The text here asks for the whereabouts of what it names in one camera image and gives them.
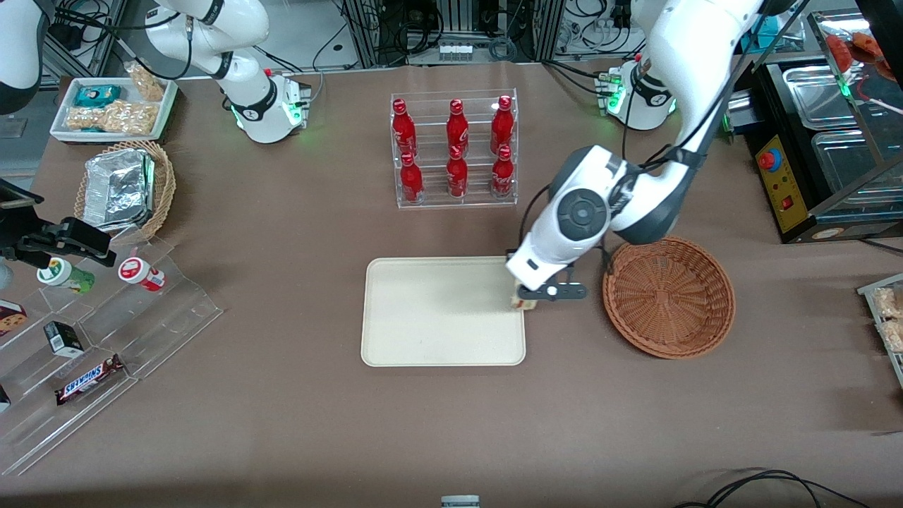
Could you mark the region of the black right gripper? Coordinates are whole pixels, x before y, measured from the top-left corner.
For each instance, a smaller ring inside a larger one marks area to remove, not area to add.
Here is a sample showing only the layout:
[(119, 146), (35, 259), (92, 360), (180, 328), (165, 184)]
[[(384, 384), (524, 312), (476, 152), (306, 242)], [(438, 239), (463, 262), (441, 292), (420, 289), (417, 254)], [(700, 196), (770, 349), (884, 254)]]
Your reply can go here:
[(48, 265), (59, 241), (67, 255), (89, 258), (104, 267), (116, 263), (110, 235), (81, 219), (66, 217), (53, 223), (39, 218), (36, 211), (1, 211), (1, 250), (7, 260)]

